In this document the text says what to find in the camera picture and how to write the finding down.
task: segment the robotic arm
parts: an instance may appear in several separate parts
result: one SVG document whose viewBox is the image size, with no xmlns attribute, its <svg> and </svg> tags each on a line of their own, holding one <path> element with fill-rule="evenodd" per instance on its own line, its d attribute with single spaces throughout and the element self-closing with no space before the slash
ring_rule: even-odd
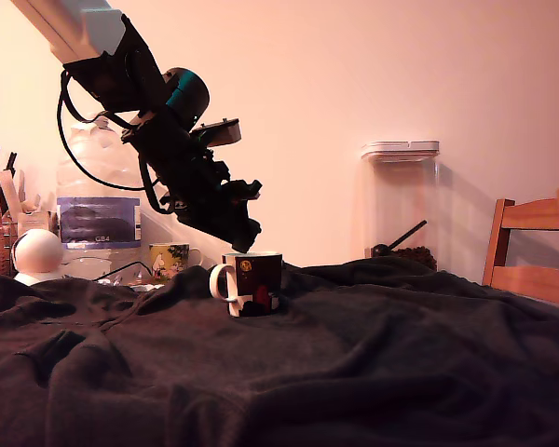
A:
<svg viewBox="0 0 559 447">
<path fill-rule="evenodd" d="M 138 111 L 130 123 L 116 123 L 125 127 L 122 141 L 139 153 L 152 208 L 174 212 L 182 224 L 247 251 L 261 232 L 259 223 L 249 219 L 247 202 L 259 197 L 262 185 L 230 181 L 227 165 L 213 161 L 209 147 L 240 140 L 237 119 L 193 129 L 209 105 L 205 83 L 183 68 L 161 74 L 130 20 L 105 0 L 12 2 L 49 41 L 64 66 L 59 111 L 64 103 L 82 119 L 66 91 L 71 77 L 102 104 L 105 114 Z M 159 201 L 147 165 L 168 187 Z"/>
</svg>

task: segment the wooden chair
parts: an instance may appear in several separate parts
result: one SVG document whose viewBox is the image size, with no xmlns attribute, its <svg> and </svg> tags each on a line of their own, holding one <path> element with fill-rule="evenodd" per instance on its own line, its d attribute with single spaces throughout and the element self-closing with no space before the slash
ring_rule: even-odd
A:
<svg viewBox="0 0 559 447">
<path fill-rule="evenodd" d="M 558 269 L 505 266 L 510 232 L 515 229 L 559 231 L 559 190 L 557 198 L 522 205 L 504 198 L 497 201 L 483 276 L 485 286 L 559 304 Z"/>
</svg>

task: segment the white lid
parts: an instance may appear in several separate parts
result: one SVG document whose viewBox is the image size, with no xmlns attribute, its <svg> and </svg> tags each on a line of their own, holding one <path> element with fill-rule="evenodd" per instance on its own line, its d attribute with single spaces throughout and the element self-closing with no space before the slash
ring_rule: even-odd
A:
<svg viewBox="0 0 559 447">
<path fill-rule="evenodd" d="M 362 147 L 361 158 L 369 161 L 422 161 L 439 154 L 439 142 L 369 142 Z"/>
</svg>

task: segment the clear plastic container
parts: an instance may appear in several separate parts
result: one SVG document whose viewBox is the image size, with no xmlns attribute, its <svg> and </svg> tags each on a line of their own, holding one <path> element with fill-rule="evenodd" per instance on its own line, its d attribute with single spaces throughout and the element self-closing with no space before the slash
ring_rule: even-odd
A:
<svg viewBox="0 0 559 447">
<path fill-rule="evenodd" d="M 438 258 L 439 142 L 371 142 L 364 145 L 364 255 L 389 246 L 408 230 L 427 224 L 394 250 L 425 247 Z"/>
<path fill-rule="evenodd" d="M 137 152 L 129 144 L 122 144 L 107 118 L 74 125 L 68 143 L 81 165 L 99 179 L 142 185 Z M 57 179 L 64 274 L 94 279 L 140 260 L 139 192 L 94 182 L 67 154 L 58 166 Z M 126 270 L 118 279 L 129 282 L 137 271 Z"/>
</svg>

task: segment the plastic bottle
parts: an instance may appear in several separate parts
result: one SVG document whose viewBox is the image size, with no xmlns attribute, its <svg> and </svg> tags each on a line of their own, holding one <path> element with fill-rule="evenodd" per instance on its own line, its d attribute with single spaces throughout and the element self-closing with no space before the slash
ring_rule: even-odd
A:
<svg viewBox="0 0 559 447">
<path fill-rule="evenodd" d="M 126 186 L 142 185 L 135 149 L 120 141 L 107 118 L 75 124 L 68 144 L 80 164 L 99 179 Z M 58 166 L 57 180 L 64 274 L 95 279 L 139 261 L 139 192 L 94 182 L 66 153 Z"/>
</svg>

